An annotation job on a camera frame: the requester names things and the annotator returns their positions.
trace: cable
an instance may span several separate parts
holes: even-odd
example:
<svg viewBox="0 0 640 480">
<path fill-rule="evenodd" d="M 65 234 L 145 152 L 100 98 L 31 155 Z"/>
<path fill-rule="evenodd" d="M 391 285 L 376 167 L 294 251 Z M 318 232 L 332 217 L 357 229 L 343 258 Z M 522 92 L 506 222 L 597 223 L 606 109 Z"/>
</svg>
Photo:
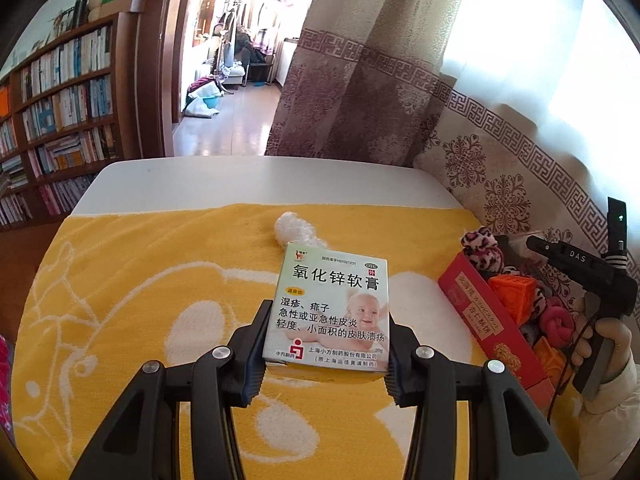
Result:
<svg viewBox="0 0 640 480">
<path fill-rule="evenodd" d="M 562 373 L 560 374 L 560 378 L 558 379 L 558 384 L 556 384 L 556 390 L 554 391 L 554 396 L 551 398 L 551 404 L 549 405 L 549 410 L 548 410 L 548 412 L 546 412 L 546 421 L 547 421 L 547 423 L 549 425 L 551 425 L 551 411 L 554 408 L 554 404 L 556 403 L 556 399 L 560 395 L 560 391 L 564 391 L 564 388 L 567 386 L 567 384 L 569 384 L 569 381 L 571 380 L 571 377 L 569 377 L 564 383 L 562 382 L 562 378 L 564 378 L 564 374 L 566 373 L 566 369 L 568 368 L 569 364 L 571 363 L 571 357 L 574 355 L 575 348 L 578 346 L 578 342 L 580 341 L 580 339 L 582 339 L 582 335 L 584 334 L 585 330 L 587 330 L 587 328 L 591 326 L 591 324 L 595 321 L 597 315 L 598 315 L 598 313 L 596 311 L 589 318 L 587 323 L 584 324 L 584 326 L 582 327 L 582 330 L 580 330 L 580 333 L 578 334 L 578 337 L 575 339 L 574 344 L 572 344 L 570 346 L 570 350 L 568 352 L 569 357 L 567 358 L 566 362 L 564 363 L 564 368 L 562 368 Z"/>
</svg>

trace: orange toy block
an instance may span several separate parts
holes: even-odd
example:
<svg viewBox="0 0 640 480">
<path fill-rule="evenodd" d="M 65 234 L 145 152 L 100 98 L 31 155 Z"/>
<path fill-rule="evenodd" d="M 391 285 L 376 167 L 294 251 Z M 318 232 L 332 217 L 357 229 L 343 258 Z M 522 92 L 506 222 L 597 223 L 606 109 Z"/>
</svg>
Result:
<svg viewBox="0 0 640 480">
<path fill-rule="evenodd" d="M 542 369 L 545 371 L 546 376 L 549 378 L 554 387 L 558 386 L 560 380 L 560 374 L 566 363 L 566 358 L 561 351 L 557 348 L 553 348 L 546 337 L 542 336 L 538 342 L 533 345 L 533 353 L 540 361 Z M 571 368 L 567 368 L 564 374 L 564 380 L 566 381 L 571 377 Z"/>
<path fill-rule="evenodd" d="M 500 274 L 488 280 L 489 287 L 518 326 L 525 324 L 533 311 L 537 282 L 528 276 Z"/>
</svg>

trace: white bag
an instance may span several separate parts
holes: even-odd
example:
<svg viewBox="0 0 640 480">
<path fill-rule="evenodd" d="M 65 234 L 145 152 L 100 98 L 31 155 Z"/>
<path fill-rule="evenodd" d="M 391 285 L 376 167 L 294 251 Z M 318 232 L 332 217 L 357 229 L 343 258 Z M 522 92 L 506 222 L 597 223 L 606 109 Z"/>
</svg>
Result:
<svg viewBox="0 0 640 480">
<path fill-rule="evenodd" d="M 207 107 L 207 104 L 204 102 L 204 99 L 202 97 L 196 97 L 189 103 L 189 106 L 184 109 L 184 115 L 186 117 L 203 117 L 206 119 L 210 119 L 215 114 L 219 113 L 220 112 L 215 108 Z"/>
</svg>

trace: red box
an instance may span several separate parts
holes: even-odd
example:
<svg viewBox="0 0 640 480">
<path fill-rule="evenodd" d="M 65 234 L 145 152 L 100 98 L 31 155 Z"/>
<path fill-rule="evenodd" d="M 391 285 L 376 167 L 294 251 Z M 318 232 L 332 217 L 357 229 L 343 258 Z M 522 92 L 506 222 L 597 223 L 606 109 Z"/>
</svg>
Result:
<svg viewBox="0 0 640 480">
<path fill-rule="evenodd" d="M 551 381 L 507 310 L 463 253 L 438 284 L 487 357 L 502 361 L 536 406 L 546 408 L 554 394 Z"/>
</svg>

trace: yellow towel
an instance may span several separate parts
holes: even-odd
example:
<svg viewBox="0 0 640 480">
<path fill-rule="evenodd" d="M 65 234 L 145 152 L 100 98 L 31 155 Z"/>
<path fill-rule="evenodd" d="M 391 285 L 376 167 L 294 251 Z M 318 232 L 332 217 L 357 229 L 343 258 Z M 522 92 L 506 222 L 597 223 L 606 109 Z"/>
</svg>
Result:
<svg viewBox="0 0 640 480">
<path fill-rule="evenodd" d="M 28 297 L 12 380 L 18 448 L 40 480 L 68 478 L 143 362 L 191 362 L 253 319 L 273 297 L 283 256 L 273 225 L 286 210 L 333 249 L 386 258 L 391 310 L 422 343 L 484 361 L 434 282 L 461 234 L 478 227 L 465 210 L 234 205 L 71 217 Z M 189 479 L 188 404 L 180 411 Z M 463 425 L 465 407 L 459 412 Z M 382 380 L 319 384 L 270 374 L 250 408 L 234 411 L 249 479 L 401 478 L 413 416 L 393 406 Z M 468 461 L 460 435 L 459 478 Z"/>
</svg>

